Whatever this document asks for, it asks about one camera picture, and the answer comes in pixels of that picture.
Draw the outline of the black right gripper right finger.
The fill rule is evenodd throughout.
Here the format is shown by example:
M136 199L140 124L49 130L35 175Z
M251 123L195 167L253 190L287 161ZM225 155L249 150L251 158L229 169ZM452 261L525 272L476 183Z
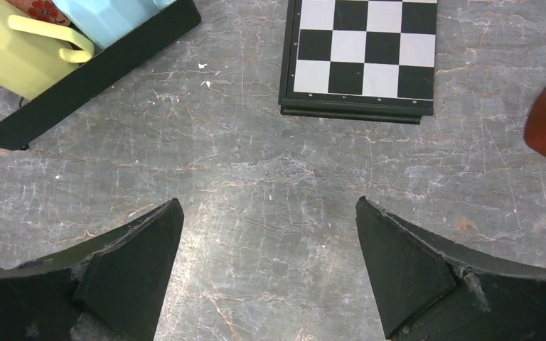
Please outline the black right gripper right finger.
M387 340L546 340L546 268L457 244L366 197L355 208Z

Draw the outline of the light blue mug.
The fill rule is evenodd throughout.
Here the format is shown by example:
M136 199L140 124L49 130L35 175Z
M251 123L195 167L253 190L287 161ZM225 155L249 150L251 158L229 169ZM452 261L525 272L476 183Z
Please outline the light blue mug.
M175 0L54 0L53 3L101 49L109 47Z

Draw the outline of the pink floral mug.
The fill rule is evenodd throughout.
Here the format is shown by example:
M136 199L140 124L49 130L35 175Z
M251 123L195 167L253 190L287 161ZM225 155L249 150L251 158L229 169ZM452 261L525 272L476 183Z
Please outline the pink floral mug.
M6 0L8 3L39 21L69 26L69 18L50 0Z

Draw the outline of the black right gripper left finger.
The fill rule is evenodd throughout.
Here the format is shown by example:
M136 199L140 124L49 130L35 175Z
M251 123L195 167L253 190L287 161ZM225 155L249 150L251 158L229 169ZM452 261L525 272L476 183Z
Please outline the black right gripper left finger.
M183 221L172 199L73 247L0 268L0 340L70 340L84 315L129 340L152 340Z

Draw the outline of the yellow mug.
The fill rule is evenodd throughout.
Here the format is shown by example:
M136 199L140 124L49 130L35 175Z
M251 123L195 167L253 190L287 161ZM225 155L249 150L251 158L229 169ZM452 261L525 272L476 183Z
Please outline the yellow mug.
M39 21L0 1L0 86L32 100L95 55L76 30Z

